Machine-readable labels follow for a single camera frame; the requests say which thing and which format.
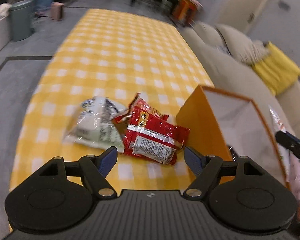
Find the white green snack bag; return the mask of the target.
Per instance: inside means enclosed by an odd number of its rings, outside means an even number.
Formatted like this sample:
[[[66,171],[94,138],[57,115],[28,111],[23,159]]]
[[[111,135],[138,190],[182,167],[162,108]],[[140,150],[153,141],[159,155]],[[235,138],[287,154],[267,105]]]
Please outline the white green snack bag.
[[[106,150],[111,146],[124,152],[121,135],[112,119],[126,107],[102,96],[81,102],[65,130],[64,141]]]

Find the red snack bag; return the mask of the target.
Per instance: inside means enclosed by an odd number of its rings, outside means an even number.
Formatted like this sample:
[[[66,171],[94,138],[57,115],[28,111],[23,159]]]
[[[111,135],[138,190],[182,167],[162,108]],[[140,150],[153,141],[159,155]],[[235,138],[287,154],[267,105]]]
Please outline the red snack bag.
[[[128,109],[111,120],[121,135],[123,153],[162,165],[174,165],[190,129],[169,123],[169,117],[151,107],[137,93]]]

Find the white shrimp snack bag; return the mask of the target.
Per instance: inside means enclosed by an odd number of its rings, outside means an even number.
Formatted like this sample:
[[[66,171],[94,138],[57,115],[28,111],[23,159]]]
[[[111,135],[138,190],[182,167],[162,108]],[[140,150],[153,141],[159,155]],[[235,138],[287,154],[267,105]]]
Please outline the white shrimp snack bag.
[[[268,107],[272,118],[273,131],[279,149],[280,160],[286,175],[286,181],[290,181],[290,152],[285,148],[286,128],[277,112],[270,105]]]

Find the beige sofa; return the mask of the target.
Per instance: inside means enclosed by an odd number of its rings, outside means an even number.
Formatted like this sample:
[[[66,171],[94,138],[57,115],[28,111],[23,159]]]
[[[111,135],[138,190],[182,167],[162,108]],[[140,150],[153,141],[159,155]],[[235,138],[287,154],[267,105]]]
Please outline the beige sofa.
[[[289,133],[300,139],[300,82],[296,81],[285,92],[274,96],[258,75],[233,57],[204,43],[192,28],[181,35],[196,55],[215,87],[253,99],[267,125],[272,128],[271,106]]]

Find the orange cardboard box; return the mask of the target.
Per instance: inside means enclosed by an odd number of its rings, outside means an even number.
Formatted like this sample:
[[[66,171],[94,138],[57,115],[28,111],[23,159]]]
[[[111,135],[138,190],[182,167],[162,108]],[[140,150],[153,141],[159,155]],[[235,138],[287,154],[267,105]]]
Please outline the orange cardboard box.
[[[198,85],[175,118],[177,125],[190,129],[186,146],[225,161],[232,160],[233,147],[290,188],[273,132],[253,99]]]

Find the yellow cushion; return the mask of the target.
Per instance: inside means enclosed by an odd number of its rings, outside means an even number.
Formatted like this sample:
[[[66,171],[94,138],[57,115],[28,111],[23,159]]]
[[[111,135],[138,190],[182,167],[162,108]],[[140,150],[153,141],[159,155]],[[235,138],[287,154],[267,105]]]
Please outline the yellow cushion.
[[[269,54],[252,65],[254,72],[261,78],[274,96],[294,85],[300,78],[300,67],[282,50],[268,42]]]

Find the yellow checkered tablecloth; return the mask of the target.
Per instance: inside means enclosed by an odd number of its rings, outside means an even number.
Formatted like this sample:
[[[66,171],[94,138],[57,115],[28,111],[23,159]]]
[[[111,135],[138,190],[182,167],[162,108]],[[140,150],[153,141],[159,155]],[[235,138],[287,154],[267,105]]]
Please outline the yellow checkered tablecloth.
[[[128,106],[136,93],[175,116],[198,85],[212,81],[174,26],[90,9],[48,64],[27,108],[17,143],[13,189],[55,156],[77,161],[100,149],[64,140],[80,103],[103,96]]]

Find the beige cushion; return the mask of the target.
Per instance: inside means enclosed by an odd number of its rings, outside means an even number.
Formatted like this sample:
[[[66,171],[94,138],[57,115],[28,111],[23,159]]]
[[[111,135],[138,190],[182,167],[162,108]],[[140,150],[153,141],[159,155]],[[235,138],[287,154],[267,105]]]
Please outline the beige cushion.
[[[230,54],[234,59],[242,63],[253,65],[269,55],[270,51],[261,41],[253,41],[237,29],[217,24],[217,31],[223,38]]]

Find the orange stool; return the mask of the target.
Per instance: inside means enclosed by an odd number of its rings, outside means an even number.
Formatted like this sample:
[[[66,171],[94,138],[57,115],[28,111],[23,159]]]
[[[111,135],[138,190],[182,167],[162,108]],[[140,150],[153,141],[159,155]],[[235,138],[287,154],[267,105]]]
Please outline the orange stool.
[[[190,25],[193,22],[195,15],[202,7],[202,4],[197,0],[179,0],[172,15],[178,22]]]

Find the grey green trash bin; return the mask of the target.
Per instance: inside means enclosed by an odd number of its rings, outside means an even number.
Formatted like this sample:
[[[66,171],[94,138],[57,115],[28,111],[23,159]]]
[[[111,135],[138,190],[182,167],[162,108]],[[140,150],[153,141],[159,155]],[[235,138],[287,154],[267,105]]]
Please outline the grey green trash bin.
[[[23,0],[11,5],[9,18],[14,42],[30,37],[32,34],[32,0]]]

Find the pink space heater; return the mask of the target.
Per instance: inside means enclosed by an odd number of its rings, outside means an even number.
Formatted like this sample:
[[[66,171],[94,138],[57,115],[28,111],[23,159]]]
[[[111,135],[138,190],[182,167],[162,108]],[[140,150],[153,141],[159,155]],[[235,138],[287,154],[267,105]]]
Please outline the pink space heater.
[[[61,21],[64,14],[64,4],[60,2],[53,2],[51,4],[51,18],[55,21]]]

